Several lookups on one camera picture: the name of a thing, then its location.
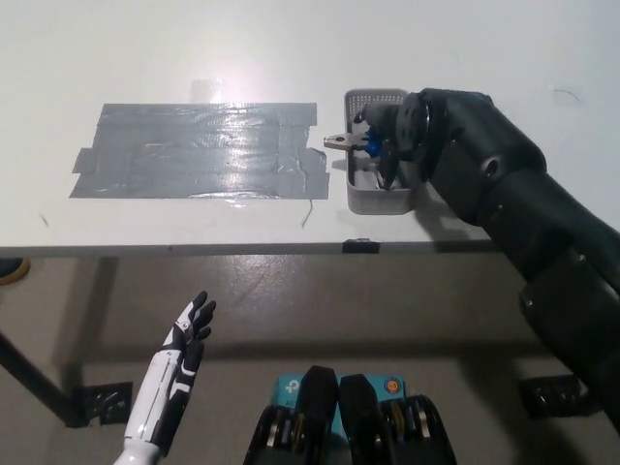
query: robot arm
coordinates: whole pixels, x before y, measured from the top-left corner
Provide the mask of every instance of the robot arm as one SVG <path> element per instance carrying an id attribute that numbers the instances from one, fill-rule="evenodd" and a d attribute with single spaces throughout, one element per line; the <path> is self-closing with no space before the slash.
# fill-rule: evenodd
<path id="1" fill-rule="evenodd" d="M 387 190 L 400 160 L 418 162 L 454 213 L 484 228 L 525 278 L 527 322 L 620 431 L 620 234 L 546 173 L 539 148 L 488 96 L 424 89 L 401 105 L 368 104 L 362 121 L 366 140 L 339 138 L 347 146 L 337 148 L 381 147 Z"/>
<path id="2" fill-rule="evenodd" d="M 215 302 L 201 292 L 183 310 L 151 359 L 115 465 L 154 465 L 168 455 L 211 333 Z"/>

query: robotic finger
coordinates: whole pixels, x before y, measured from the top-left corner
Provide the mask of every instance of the robotic finger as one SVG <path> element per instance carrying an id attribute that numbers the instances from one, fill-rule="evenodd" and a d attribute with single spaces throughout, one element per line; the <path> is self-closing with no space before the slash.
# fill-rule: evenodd
<path id="1" fill-rule="evenodd" d="M 270 405 L 256 426 L 244 465 L 318 465 L 338 403 L 331 368 L 313 366 L 301 379 L 295 408 Z"/>
<path id="2" fill-rule="evenodd" d="M 439 412 L 426 396 L 379 403 L 363 375 L 346 376 L 340 413 L 354 465 L 456 465 Z"/>

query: teal box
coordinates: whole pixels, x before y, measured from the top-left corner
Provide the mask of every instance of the teal box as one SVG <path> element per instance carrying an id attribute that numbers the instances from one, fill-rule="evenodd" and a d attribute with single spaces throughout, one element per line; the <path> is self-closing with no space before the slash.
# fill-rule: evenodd
<path id="1" fill-rule="evenodd" d="M 338 375 L 338 384 L 343 376 Z M 377 399 L 379 402 L 383 400 L 399 399 L 406 397 L 405 394 L 405 380 L 400 376 L 384 376 L 384 375 L 366 375 L 366 379 L 370 382 L 372 387 L 377 392 Z M 283 405 L 285 407 L 295 408 L 297 400 L 297 394 L 299 393 L 299 383 L 301 382 L 303 375 L 282 375 L 278 377 L 275 389 L 273 390 L 273 397 L 271 403 L 276 405 Z M 342 438 L 345 443 L 347 441 L 347 435 L 342 427 L 342 420 L 340 419 L 340 409 L 336 409 L 336 415 L 331 424 L 331 432 L 336 436 Z"/>

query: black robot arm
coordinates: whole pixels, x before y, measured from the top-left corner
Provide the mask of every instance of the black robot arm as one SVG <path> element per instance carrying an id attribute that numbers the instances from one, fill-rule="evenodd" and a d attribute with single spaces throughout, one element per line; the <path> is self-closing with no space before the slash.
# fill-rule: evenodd
<path id="1" fill-rule="evenodd" d="M 527 281 L 529 325 L 620 431 L 620 234 L 547 174 L 540 149 L 488 96 L 424 89 L 402 105 L 369 104 L 362 119 L 386 142 L 382 158 L 418 161 L 508 257 Z M 393 172 L 381 175 L 389 187 Z"/>

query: gray floor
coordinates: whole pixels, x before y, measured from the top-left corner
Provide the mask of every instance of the gray floor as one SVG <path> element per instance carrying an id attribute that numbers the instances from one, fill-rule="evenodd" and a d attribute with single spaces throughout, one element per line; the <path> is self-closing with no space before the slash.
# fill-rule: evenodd
<path id="1" fill-rule="evenodd" d="M 620 462 L 603 416 L 530 422 L 514 380 L 564 373 L 521 320 L 496 255 L 34 261 L 0 327 L 57 383 L 134 381 L 185 302 L 218 300 L 166 463 L 240 464 L 273 382 L 319 363 L 430 395 L 461 464 Z M 0 370 L 1 464 L 113 462 L 122 426 L 68 430 Z"/>

